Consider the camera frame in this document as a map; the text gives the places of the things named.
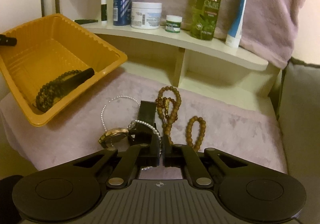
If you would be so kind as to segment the orange plastic tray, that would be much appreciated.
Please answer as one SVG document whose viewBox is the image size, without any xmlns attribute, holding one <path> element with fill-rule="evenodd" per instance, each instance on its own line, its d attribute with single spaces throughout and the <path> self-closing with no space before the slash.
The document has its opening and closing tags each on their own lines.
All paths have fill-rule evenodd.
<svg viewBox="0 0 320 224">
<path fill-rule="evenodd" d="M 25 117 L 43 126 L 88 88 L 127 61 L 127 55 L 62 14 L 53 14 L 3 32 L 16 38 L 1 47 L 1 72 Z M 36 108 L 46 83 L 71 70 L 92 68 L 94 75 L 47 112 Z"/>
</svg>

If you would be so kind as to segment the dark flat packet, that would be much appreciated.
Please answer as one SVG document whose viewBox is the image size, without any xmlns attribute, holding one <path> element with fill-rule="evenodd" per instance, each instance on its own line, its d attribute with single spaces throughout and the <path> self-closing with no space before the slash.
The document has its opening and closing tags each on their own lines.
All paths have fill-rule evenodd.
<svg viewBox="0 0 320 224">
<path fill-rule="evenodd" d="M 83 24 L 97 23 L 98 20 L 96 20 L 96 19 L 75 19 L 74 22 L 79 25 L 83 25 Z"/>
</svg>

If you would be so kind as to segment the green white lip balm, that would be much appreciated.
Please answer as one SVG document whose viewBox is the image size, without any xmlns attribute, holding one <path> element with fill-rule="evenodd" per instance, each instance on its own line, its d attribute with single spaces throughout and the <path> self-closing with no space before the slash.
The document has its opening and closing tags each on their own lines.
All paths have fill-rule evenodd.
<svg viewBox="0 0 320 224">
<path fill-rule="evenodd" d="M 101 11 L 101 24 L 102 26 L 106 26 L 107 25 L 107 0 L 101 0 L 100 11 Z"/>
</svg>

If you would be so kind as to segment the cream wooden shelf unit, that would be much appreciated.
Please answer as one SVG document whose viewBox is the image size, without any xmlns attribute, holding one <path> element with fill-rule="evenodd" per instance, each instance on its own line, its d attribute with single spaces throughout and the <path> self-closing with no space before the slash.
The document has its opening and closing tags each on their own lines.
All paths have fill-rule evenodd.
<svg viewBox="0 0 320 224">
<path fill-rule="evenodd" d="M 101 0 L 42 0 L 44 15 L 96 19 L 86 28 L 127 54 L 123 69 L 167 85 L 189 90 L 244 109 L 273 115 L 270 91 L 278 68 L 222 41 L 201 41 L 187 31 L 178 34 L 114 26 L 113 0 L 107 0 L 107 25 L 101 24 Z"/>
</svg>

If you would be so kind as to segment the large white cream jar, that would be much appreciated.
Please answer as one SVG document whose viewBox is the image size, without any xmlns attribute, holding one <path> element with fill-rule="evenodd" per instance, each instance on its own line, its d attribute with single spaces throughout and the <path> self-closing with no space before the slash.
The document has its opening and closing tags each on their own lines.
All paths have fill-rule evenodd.
<svg viewBox="0 0 320 224">
<path fill-rule="evenodd" d="M 133 2 L 131 9 L 131 27 L 152 30 L 161 25 L 162 3 Z"/>
</svg>

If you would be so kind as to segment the small green white jar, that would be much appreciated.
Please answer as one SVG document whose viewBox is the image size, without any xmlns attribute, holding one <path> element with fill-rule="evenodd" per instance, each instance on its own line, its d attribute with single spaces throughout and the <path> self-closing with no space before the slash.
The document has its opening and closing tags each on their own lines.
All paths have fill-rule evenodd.
<svg viewBox="0 0 320 224">
<path fill-rule="evenodd" d="M 166 32 L 175 33 L 175 34 L 180 33 L 181 23 L 182 23 L 181 16 L 167 15 L 166 25 L 165 25 Z"/>
</svg>

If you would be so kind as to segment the blue white tube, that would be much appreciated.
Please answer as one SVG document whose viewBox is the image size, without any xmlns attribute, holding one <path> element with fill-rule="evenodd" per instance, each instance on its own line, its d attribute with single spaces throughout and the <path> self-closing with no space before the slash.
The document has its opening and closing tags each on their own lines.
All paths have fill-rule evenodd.
<svg viewBox="0 0 320 224">
<path fill-rule="evenodd" d="M 240 45 L 246 3 L 247 0 L 240 0 L 236 18 L 228 31 L 225 44 L 231 48 L 238 48 Z"/>
</svg>

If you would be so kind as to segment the grey cushion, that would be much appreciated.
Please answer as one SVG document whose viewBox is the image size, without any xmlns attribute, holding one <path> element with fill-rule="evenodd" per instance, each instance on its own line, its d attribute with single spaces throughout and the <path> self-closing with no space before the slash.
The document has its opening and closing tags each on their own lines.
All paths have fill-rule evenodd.
<svg viewBox="0 0 320 224">
<path fill-rule="evenodd" d="M 302 223 L 319 223 L 319 65 L 291 58 L 282 72 L 277 117 L 287 168 L 306 189 Z"/>
</svg>

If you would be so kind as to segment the green olive oil bottle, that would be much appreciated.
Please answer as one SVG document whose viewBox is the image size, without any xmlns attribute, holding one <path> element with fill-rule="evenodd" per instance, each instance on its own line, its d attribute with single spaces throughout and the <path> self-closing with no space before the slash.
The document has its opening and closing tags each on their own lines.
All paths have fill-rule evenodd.
<svg viewBox="0 0 320 224">
<path fill-rule="evenodd" d="M 191 37 L 211 41 L 214 37 L 221 0 L 196 0 L 193 7 Z"/>
</svg>

